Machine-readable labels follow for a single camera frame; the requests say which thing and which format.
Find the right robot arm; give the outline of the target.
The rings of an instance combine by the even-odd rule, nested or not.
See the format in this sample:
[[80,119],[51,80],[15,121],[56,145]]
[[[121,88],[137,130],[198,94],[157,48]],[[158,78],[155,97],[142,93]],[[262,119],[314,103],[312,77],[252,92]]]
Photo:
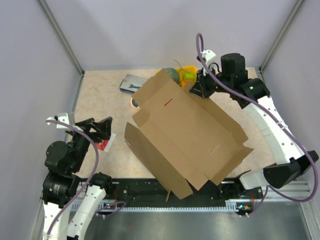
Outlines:
[[239,198],[245,198],[253,188],[268,186],[281,189],[296,180],[311,168],[310,161],[316,162],[319,156],[310,150],[308,156],[287,135],[288,126],[279,115],[270,91],[259,78],[249,78],[245,57],[240,53],[228,53],[215,61],[216,54],[204,50],[197,60],[206,66],[197,71],[197,78],[190,93],[209,98],[213,93],[226,93],[212,76],[232,89],[229,96],[236,101],[255,122],[268,143],[275,163],[259,170],[241,174],[233,185],[233,192]]

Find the brown cardboard box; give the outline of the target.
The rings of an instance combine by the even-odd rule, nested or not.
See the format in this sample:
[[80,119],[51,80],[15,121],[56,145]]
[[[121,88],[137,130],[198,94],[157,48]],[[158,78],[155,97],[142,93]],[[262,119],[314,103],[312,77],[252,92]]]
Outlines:
[[132,95],[139,110],[124,132],[133,154],[180,200],[207,182],[220,184],[252,152],[242,127],[191,86],[160,70]]

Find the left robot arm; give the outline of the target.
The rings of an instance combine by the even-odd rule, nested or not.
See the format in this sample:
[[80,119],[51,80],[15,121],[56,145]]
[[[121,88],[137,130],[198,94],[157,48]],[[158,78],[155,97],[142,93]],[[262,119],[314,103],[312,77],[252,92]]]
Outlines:
[[44,209],[44,240],[82,240],[88,226],[96,214],[103,198],[109,198],[114,191],[112,178],[97,173],[99,154],[88,178],[80,178],[80,170],[88,149],[106,145],[112,136],[112,117],[96,122],[89,118],[75,122],[74,116],[60,113],[49,117],[47,124],[55,124],[64,129],[71,140],[56,141],[46,150],[44,165],[48,174],[42,185],[42,205]]

